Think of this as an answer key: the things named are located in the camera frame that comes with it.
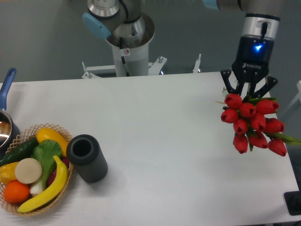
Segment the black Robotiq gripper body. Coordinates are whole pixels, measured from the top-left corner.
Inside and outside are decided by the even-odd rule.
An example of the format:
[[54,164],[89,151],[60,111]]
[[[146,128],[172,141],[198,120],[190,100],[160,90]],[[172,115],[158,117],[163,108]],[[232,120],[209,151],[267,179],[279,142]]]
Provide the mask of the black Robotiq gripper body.
[[258,83],[269,73],[274,41],[241,37],[232,70],[238,82]]

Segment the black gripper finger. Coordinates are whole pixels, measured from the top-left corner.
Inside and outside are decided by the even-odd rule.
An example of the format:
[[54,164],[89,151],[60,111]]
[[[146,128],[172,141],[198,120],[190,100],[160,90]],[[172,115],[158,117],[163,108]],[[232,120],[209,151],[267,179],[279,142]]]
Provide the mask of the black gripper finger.
[[257,91],[249,91],[252,98],[262,98],[267,94],[277,83],[278,79],[267,75],[265,78],[265,84]]
[[[229,94],[242,94],[244,83],[239,81],[236,75],[233,73],[231,69],[221,70],[220,71],[224,85],[226,90]],[[236,79],[236,86],[233,87],[230,81],[230,77],[233,75],[233,77]]]

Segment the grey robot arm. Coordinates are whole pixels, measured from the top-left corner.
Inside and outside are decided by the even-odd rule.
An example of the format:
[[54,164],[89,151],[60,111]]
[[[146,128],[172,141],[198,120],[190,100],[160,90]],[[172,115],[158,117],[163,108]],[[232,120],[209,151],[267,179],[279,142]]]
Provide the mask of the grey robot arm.
[[237,55],[231,68],[222,70],[221,76],[230,94],[242,93],[261,98],[278,80],[269,73],[269,61],[280,23],[283,0],[205,0],[207,8],[240,10],[246,13]]

